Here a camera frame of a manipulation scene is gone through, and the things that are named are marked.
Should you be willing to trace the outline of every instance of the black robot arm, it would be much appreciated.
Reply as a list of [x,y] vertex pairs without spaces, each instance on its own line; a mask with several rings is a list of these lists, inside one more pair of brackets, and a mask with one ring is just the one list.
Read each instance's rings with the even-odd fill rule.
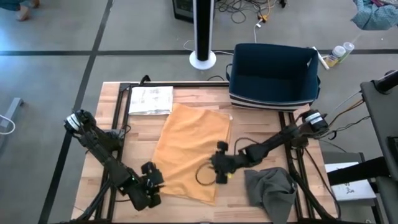
[[130,167],[117,161],[112,152],[122,147],[124,133],[105,132],[96,125],[90,112],[79,110],[68,116],[65,129],[79,140],[109,172],[110,184],[122,195],[128,195],[134,208],[142,210],[160,204],[159,189],[163,183],[162,174],[155,164],[148,162],[141,167],[143,176],[139,176]]
[[323,115],[317,110],[302,113],[303,123],[297,126],[292,123],[284,127],[279,133],[260,144],[251,144],[240,150],[237,155],[226,155],[228,144],[219,142],[217,151],[210,158],[211,165],[216,172],[216,183],[227,184],[228,174],[233,174],[236,169],[253,167],[261,163],[268,153],[284,143],[300,139],[301,137],[315,136],[328,131],[328,124]]

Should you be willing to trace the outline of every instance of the orange cloth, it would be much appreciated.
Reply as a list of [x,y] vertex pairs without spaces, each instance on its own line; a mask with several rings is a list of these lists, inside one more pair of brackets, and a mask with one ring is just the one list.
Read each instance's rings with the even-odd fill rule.
[[[215,205],[216,184],[202,186],[195,174],[202,164],[209,162],[218,141],[228,142],[229,126],[228,114],[174,104],[153,158],[165,180],[160,192]],[[207,167],[198,174],[202,183],[215,180],[214,170]]]

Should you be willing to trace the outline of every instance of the blue fabric bin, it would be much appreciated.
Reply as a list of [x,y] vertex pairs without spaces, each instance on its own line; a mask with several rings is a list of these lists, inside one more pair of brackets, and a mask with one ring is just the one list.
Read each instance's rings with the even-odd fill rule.
[[271,44],[235,46],[229,95],[244,108],[294,111],[318,98],[318,52]]

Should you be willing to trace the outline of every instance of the gray cloth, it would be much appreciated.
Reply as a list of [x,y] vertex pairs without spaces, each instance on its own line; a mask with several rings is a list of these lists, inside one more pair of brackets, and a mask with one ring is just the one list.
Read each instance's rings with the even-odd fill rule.
[[297,183],[285,169],[245,170],[244,182],[251,206],[264,208],[274,224],[287,223]]

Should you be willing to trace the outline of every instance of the gray floor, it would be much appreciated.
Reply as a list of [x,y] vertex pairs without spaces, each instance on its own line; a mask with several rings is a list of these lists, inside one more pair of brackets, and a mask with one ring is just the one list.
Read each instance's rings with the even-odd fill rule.
[[[106,3],[43,0],[32,19],[23,23],[0,9],[0,51],[91,50]],[[247,20],[242,24],[232,23],[230,14],[216,13],[214,49],[253,42],[255,13],[245,13]],[[397,29],[362,32],[349,21],[354,13],[355,6],[347,0],[290,1],[286,9],[274,8],[257,39],[319,49],[356,39],[357,49],[398,49]],[[180,50],[192,38],[193,26],[174,19],[169,0],[114,0],[99,49]],[[159,81],[206,80],[223,76],[231,59],[220,55],[211,70],[199,72],[186,55],[97,57],[82,108],[95,112],[105,81],[138,81],[145,74]],[[73,107],[87,61],[88,56],[0,56],[0,113],[16,96],[25,101],[16,119],[17,129],[0,152],[0,223],[37,223],[65,134],[63,119]],[[330,111],[358,91],[361,82],[396,69],[397,61],[398,55],[352,55],[330,71],[320,67],[322,91],[313,107]],[[356,113],[343,115],[336,127],[366,115],[361,106]],[[381,155],[369,120],[339,134],[333,142],[349,152],[364,152],[367,159]],[[336,150],[324,144],[322,149]],[[83,160],[84,150],[72,142],[51,222],[70,218]],[[363,222],[371,217],[367,208],[343,206],[345,220]]]

